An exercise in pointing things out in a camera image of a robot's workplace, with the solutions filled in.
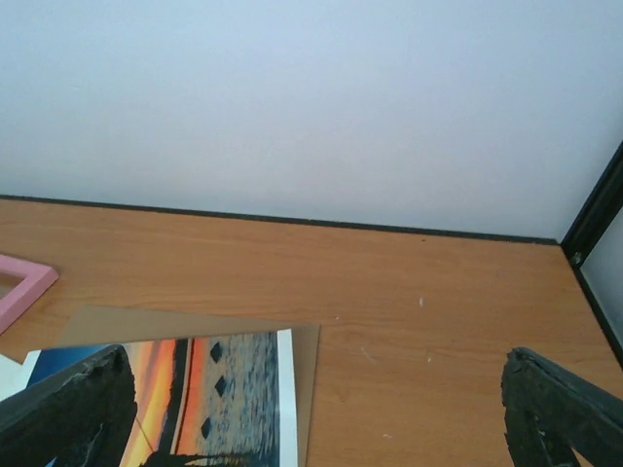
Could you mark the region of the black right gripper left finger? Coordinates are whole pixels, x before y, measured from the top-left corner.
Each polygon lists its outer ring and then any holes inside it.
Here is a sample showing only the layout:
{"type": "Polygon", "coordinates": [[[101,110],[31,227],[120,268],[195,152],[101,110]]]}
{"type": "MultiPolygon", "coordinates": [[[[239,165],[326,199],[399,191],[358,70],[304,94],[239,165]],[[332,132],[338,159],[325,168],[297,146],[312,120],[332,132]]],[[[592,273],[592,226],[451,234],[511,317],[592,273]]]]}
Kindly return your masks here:
{"type": "Polygon", "coordinates": [[[1,402],[1,464],[119,466],[136,414],[128,354],[108,345],[1,402]]]}

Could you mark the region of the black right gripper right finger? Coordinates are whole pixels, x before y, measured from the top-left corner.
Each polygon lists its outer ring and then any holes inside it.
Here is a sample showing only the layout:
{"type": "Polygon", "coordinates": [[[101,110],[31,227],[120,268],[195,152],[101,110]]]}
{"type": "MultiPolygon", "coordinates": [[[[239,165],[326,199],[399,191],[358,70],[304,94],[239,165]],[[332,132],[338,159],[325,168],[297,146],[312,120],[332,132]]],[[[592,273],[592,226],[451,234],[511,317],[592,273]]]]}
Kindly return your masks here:
{"type": "Polygon", "coordinates": [[[516,466],[622,464],[622,400],[525,347],[501,376],[505,441],[516,466]]]}

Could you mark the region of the brown frame backing board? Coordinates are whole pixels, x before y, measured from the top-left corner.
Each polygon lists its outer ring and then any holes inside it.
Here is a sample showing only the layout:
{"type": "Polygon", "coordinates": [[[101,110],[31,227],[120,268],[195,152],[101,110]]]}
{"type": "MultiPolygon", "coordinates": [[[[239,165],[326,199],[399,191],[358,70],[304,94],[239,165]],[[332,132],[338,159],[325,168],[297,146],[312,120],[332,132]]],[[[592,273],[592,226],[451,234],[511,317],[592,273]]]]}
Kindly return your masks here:
{"type": "Polygon", "coordinates": [[[292,334],[297,402],[299,464],[308,458],[320,326],[247,316],[86,305],[70,318],[55,346],[225,336],[289,329],[292,334]]]}

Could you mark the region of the sunset photo print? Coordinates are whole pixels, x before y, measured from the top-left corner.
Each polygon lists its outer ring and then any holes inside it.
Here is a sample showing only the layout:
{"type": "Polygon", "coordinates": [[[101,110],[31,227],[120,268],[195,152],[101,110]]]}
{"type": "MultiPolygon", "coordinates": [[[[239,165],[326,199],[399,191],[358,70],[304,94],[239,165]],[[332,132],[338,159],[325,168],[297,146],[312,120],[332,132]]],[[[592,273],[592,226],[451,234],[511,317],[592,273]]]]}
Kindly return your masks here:
{"type": "Polygon", "coordinates": [[[296,466],[288,330],[52,347],[25,388],[112,344],[128,354],[137,414],[119,466],[296,466]]]}

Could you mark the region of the pink photo frame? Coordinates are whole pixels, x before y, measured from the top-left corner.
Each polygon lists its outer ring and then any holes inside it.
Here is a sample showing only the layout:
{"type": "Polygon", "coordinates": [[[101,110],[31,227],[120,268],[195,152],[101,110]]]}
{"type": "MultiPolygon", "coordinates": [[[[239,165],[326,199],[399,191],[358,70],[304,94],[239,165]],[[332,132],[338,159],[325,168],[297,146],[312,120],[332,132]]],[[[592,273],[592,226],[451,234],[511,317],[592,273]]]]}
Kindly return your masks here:
{"type": "Polygon", "coordinates": [[[1,255],[1,272],[20,279],[1,299],[1,333],[4,333],[56,283],[59,274],[51,266],[7,255],[1,255]]]}

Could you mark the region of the white mat board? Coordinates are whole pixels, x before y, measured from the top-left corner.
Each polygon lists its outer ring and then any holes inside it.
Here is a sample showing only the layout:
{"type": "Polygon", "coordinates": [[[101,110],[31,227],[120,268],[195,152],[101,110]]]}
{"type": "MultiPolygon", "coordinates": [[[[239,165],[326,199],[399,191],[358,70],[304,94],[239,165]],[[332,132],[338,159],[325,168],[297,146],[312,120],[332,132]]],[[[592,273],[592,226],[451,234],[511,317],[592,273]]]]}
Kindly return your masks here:
{"type": "Polygon", "coordinates": [[[0,364],[0,400],[3,401],[23,390],[27,385],[29,375],[30,372],[24,364],[2,355],[0,364]]]}

